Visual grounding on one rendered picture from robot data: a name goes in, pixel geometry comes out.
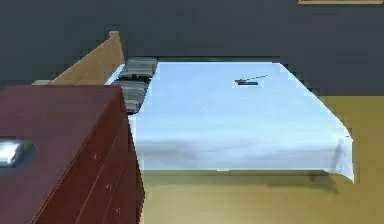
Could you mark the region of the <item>pale blue bed wooden headboard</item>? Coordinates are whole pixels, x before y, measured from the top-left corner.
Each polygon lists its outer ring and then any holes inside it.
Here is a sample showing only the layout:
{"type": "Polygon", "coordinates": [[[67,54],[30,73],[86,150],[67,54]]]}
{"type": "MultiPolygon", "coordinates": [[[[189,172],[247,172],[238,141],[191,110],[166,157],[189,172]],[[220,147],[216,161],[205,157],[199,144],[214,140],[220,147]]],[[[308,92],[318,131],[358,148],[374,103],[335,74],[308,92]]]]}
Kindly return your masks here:
{"type": "Polygon", "coordinates": [[[119,78],[120,36],[52,79],[54,85],[148,84],[128,114],[140,167],[150,172],[307,171],[355,178],[347,127],[276,62],[158,59],[152,77],[119,78]],[[236,79],[266,75],[257,86],[236,79]]]}

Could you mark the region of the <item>shiny silver dark tray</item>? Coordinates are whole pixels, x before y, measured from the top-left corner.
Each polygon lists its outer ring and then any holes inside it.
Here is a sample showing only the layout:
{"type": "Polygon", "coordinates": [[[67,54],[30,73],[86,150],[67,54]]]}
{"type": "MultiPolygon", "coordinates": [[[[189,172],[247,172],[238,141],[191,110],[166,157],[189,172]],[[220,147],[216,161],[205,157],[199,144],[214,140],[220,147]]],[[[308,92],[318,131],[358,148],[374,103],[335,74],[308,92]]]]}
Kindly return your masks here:
{"type": "Polygon", "coordinates": [[[22,138],[0,137],[0,176],[19,173],[34,160],[36,145],[22,138]]]}

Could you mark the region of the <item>small black remote control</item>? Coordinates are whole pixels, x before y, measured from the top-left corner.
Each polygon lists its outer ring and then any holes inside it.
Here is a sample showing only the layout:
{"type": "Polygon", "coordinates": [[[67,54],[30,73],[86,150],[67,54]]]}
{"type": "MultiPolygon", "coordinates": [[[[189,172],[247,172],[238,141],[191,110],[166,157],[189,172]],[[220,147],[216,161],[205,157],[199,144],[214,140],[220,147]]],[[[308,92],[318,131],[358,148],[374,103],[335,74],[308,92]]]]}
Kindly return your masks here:
{"type": "Polygon", "coordinates": [[[236,79],[235,83],[239,86],[245,86],[245,85],[257,86],[259,84],[258,80],[263,79],[263,78],[266,78],[266,75],[253,76],[250,78],[236,79]]]}

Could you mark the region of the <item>grey striped pillow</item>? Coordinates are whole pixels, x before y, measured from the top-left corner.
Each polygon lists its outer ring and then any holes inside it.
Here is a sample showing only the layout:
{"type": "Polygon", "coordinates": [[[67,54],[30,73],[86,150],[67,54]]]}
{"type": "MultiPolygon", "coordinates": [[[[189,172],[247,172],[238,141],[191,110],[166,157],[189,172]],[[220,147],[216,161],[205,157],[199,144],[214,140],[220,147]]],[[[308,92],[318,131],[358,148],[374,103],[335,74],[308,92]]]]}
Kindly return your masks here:
{"type": "Polygon", "coordinates": [[[153,57],[135,57],[129,59],[119,78],[123,77],[152,77],[157,69],[158,59],[153,57]]]}
{"type": "Polygon", "coordinates": [[[128,114],[140,111],[148,90],[148,84],[144,81],[114,81],[114,86],[122,89],[124,103],[128,114]]]}

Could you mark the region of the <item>wooden framed picture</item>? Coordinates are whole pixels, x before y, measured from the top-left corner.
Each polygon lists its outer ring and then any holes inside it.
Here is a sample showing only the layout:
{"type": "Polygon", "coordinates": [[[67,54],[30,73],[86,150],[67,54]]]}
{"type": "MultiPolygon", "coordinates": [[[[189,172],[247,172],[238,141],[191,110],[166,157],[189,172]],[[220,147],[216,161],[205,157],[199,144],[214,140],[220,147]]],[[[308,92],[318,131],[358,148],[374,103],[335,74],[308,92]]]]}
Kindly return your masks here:
{"type": "Polygon", "coordinates": [[[298,0],[298,4],[312,5],[381,5],[384,0],[298,0]]]}

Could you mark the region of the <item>dark red chest of drawers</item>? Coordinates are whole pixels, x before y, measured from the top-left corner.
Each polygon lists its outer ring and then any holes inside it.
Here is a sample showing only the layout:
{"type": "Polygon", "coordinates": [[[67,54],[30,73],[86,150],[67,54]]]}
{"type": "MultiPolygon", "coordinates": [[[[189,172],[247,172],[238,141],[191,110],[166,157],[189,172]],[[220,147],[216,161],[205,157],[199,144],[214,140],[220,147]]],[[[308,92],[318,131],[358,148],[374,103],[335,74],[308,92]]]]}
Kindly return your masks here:
{"type": "Polygon", "coordinates": [[[139,224],[144,189],[122,91],[112,86],[0,90],[0,224],[139,224]]]}

